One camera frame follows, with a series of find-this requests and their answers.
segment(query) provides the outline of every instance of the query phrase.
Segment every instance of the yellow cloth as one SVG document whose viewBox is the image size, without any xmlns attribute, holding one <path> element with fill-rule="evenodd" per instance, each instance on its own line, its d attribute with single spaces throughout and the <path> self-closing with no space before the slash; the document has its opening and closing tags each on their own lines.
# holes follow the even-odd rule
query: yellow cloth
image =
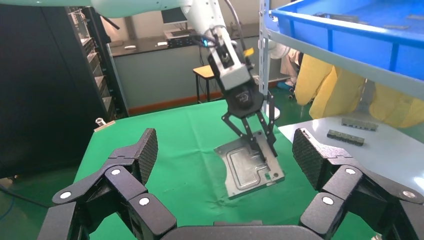
<svg viewBox="0 0 424 240">
<path fill-rule="evenodd" d="M 363 77 L 305 54 L 295 90 L 297 103 L 305 105 L 315 97 L 309 110 L 313 119 L 349 113 L 357 107 L 363 83 Z"/>
<path fill-rule="evenodd" d="M 302 67 L 297 76 L 296 99 L 299 105 L 306 105 L 315 98 L 320 90 L 324 78 L 330 74 L 333 65 L 324 61 L 304 55 Z"/>
<path fill-rule="evenodd" d="M 375 83 L 369 113 L 394 128 L 408 128 L 424 122 L 424 101 Z"/>
</svg>

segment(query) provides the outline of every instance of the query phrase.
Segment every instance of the green table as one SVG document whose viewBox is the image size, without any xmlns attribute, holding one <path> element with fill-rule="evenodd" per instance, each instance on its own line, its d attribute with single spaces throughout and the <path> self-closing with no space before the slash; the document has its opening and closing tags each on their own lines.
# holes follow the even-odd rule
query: green table
<svg viewBox="0 0 424 240">
<path fill-rule="evenodd" d="M 118 120 L 93 134 L 75 181 L 96 172 L 114 149 L 134 144 L 146 128 L 155 128 L 159 152 L 146 187 L 174 214 L 178 226 L 253 220 L 265 225 L 296 225 L 317 192 L 293 159 L 292 144 L 276 127 L 274 146 L 285 180 L 228 199 L 225 165 L 214 152 L 237 139 L 221 120 L 226 111 L 226 103 L 216 101 Z M 240 120 L 233 122 L 241 127 Z M 252 130 L 261 129 L 256 117 L 251 117 L 249 124 Z M 370 240 L 374 235 L 360 217 L 350 213 L 333 239 Z M 90 236 L 92 240 L 134 239 L 117 214 L 107 217 Z"/>
</svg>

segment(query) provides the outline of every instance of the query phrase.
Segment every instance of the blue plastic bin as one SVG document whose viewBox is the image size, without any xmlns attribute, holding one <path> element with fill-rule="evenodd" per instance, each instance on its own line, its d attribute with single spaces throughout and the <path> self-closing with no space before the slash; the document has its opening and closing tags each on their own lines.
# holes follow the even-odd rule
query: blue plastic bin
<svg viewBox="0 0 424 240">
<path fill-rule="evenodd" d="M 356 16 L 367 24 L 318 13 Z M 424 0 L 299 0 L 272 15 L 284 35 L 424 81 Z"/>
</svg>

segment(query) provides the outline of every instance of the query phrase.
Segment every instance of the floor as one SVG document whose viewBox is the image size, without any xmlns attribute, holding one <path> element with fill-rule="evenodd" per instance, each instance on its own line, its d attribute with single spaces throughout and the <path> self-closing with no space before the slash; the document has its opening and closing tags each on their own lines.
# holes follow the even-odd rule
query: floor
<svg viewBox="0 0 424 240">
<path fill-rule="evenodd" d="M 275 103 L 281 110 L 276 125 L 284 126 L 311 120 L 310 105 L 299 106 L 295 100 L 289 100 L 286 90 L 270 90 Z M 52 196 L 62 188 L 72 184 L 78 167 L 46 172 L 33 176 L 19 176 L 13 183 L 0 179 L 0 188 L 29 198 L 43 205 L 52 206 Z M 0 192 L 0 240 L 34 240 L 43 224 L 47 209 Z"/>
</svg>

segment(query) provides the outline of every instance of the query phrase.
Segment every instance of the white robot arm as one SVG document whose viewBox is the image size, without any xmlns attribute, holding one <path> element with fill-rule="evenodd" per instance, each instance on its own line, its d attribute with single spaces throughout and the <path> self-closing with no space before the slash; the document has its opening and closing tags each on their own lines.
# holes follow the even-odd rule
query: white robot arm
<svg viewBox="0 0 424 240">
<path fill-rule="evenodd" d="M 250 60 L 244 56 L 246 47 L 237 14 L 230 0 L 225 0 L 225 2 L 234 15 L 239 28 L 242 49 L 236 48 L 232 44 L 218 0 L 0 0 L 0 4 L 38 7 L 93 6 L 100 15 L 108 18 L 121 18 L 181 7 L 185 17 L 198 33 L 197 42 L 209 50 L 209 65 L 228 104 L 228 112 L 222 116 L 222 120 L 239 137 L 249 142 L 253 150 L 262 153 L 246 119 L 256 114 L 267 136 L 268 145 L 277 156 L 274 150 L 276 139 L 273 134 L 274 104 L 272 96 L 270 94 L 264 96 L 259 92 L 250 73 L 252 69 Z M 268 124 L 261 112 L 266 98 L 270 102 Z M 246 133 L 242 133 L 230 121 L 230 116 L 242 120 Z"/>
</svg>

